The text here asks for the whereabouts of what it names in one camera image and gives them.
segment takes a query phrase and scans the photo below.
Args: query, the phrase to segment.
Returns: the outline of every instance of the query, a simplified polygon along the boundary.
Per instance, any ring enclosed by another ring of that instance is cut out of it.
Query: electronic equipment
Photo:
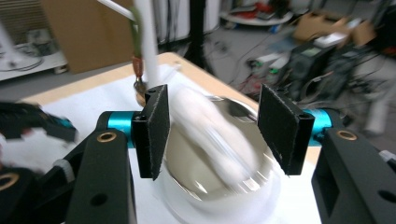
[[[352,78],[352,73],[365,51],[366,49],[358,49],[347,45],[334,53],[323,72],[324,74],[332,74],[324,77],[318,84],[319,100],[335,100],[338,98]]]
[[[66,165],[38,182],[26,169],[1,171],[0,222],[136,223],[127,144],[136,145],[141,177],[155,178],[170,128],[166,86],[148,90],[146,97],[142,112],[102,114],[95,131],[63,159]],[[396,174],[390,164],[394,167],[395,160],[384,162],[363,136],[343,127],[336,113],[321,112],[329,122],[312,132],[315,113],[301,111],[283,91],[262,85],[258,126],[285,174],[301,171],[312,133],[322,144],[312,178],[322,222],[393,222]],[[77,180],[66,178],[67,172]]]
[[[301,102],[307,104],[317,100],[336,100],[352,79],[353,71],[367,51],[367,48],[352,45],[338,49],[329,59],[322,74],[305,82],[300,93]]]
[[[310,79],[320,76],[335,47],[321,48],[307,42],[291,51],[288,68],[291,70],[289,79],[289,96],[294,101],[301,100],[301,89]]]

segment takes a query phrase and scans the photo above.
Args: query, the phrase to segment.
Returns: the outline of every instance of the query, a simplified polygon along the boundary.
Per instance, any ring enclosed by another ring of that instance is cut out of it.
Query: black cable
[[[384,60],[382,61],[381,66],[379,66],[379,62],[378,62],[378,63],[377,63],[377,66],[376,66],[376,69],[375,69],[373,72],[366,73],[366,74],[358,74],[358,75],[355,75],[355,77],[358,77],[358,78],[366,78],[366,77],[368,77],[368,76],[370,76],[370,75],[372,75],[372,74],[374,74],[374,73],[377,73],[379,70],[382,69],[382,67],[384,66],[385,61],[387,60],[387,58],[388,58],[388,57],[385,57],[385,58],[384,58]]]
[[[235,66],[234,66],[234,72],[233,72],[233,79],[231,79],[231,81],[228,83],[229,85],[231,85],[232,83],[234,83],[235,82],[235,80],[236,80],[236,77],[237,77],[237,75],[238,75],[238,73],[239,73],[239,71],[240,71],[240,66],[239,66],[239,64],[240,64],[240,62],[241,62],[241,60],[245,57],[245,56],[247,56],[251,51],[253,51],[255,48],[257,48],[259,45],[261,45],[265,40],[267,40],[268,39],[268,37],[270,37],[271,35],[267,35],[262,41],[260,41],[257,45],[255,45],[253,48],[251,48],[250,50],[248,50],[246,53],[244,53],[237,61],[236,61],[236,63],[235,63]]]
[[[14,71],[19,71],[19,72],[26,72],[29,70],[32,70],[36,67],[38,67],[39,65],[41,65],[44,62],[43,58],[40,58],[39,61],[37,63],[31,64],[29,66],[25,66],[22,68],[14,68],[14,69],[9,69],[9,70],[0,70],[0,72],[14,72]]]
[[[378,56],[379,56],[379,53],[376,54],[375,56],[373,56],[373,57],[367,59],[367,60],[364,60],[363,62],[360,62],[360,63],[355,64],[355,67],[357,67],[357,66],[359,66],[359,65],[361,65],[361,64],[363,64],[363,63],[367,63],[367,62],[371,61],[372,59],[374,59],[374,58],[376,58],[376,57],[378,57]]]

